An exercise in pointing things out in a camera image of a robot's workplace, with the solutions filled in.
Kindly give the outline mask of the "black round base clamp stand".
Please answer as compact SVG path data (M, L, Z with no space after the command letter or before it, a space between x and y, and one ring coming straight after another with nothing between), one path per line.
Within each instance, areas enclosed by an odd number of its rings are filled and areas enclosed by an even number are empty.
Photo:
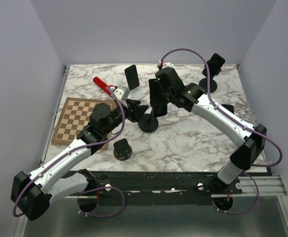
M157 130L159 122L156 117L153 115L153 111L149 114L144 114L138 122L139 128L147 133L152 133Z

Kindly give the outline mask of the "purple phone with dark screen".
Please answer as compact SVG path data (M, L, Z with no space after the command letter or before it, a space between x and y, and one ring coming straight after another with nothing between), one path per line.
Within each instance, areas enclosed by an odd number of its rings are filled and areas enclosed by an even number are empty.
M228 105L228 104L222 104L222 107L224 107L226 110L234 114L234 106L233 105Z

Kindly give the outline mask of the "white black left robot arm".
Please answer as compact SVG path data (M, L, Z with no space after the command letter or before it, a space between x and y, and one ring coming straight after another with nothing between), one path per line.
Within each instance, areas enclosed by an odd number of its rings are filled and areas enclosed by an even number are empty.
M14 203L14 217L25 215L31 221L41 217L50 206L50 190L53 185L76 164L116 139L120 131L111 138L108 134L117 127L123 129L126 119L138 122L149 108L132 99L127 99L126 104L122 104L119 99L115 102L117 107L113 110L105 103L97 104L89 116L87 126L50 162L28 174L20 171L14 176L10 196Z

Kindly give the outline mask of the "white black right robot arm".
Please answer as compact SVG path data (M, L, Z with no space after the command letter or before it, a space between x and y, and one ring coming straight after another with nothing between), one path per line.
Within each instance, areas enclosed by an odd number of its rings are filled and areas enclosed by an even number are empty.
M213 188L222 194L231 188L231 182L243 171L249 170L265 146L267 129L243 121L220 104L213 104L207 92L195 83L184 85L172 67L165 67L150 82L151 106L172 103L178 108L198 115L224 133L237 147L229 161L219 170Z

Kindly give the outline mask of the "blue phone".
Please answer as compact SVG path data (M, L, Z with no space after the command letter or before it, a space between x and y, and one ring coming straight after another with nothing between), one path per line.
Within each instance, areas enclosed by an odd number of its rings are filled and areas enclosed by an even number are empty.
M163 90L159 85L158 101L154 105L154 107L152 107L154 117L157 118L167 115L167 105L168 101L165 99L163 95Z

